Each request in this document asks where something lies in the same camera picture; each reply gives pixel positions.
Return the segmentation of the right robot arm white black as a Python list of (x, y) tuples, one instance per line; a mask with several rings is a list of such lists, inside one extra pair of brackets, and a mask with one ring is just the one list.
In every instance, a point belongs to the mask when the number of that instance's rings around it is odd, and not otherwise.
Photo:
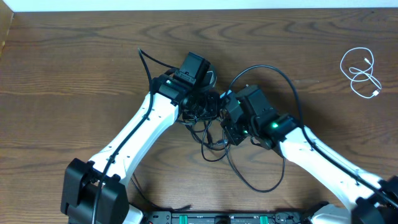
[(255, 138), (306, 170), (344, 206), (320, 205), (302, 217), (303, 223), (397, 223), (397, 177), (384, 180), (353, 164), (291, 115), (228, 114), (221, 125), (230, 144)]

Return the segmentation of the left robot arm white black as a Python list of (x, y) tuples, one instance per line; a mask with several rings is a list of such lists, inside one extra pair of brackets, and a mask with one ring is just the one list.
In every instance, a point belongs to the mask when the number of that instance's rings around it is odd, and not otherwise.
[(173, 125), (184, 104), (177, 104), (182, 86), (160, 76), (141, 108), (121, 132), (87, 162), (69, 163), (60, 210), (69, 223), (140, 223), (144, 213), (131, 205), (127, 188), (136, 167), (159, 136)]

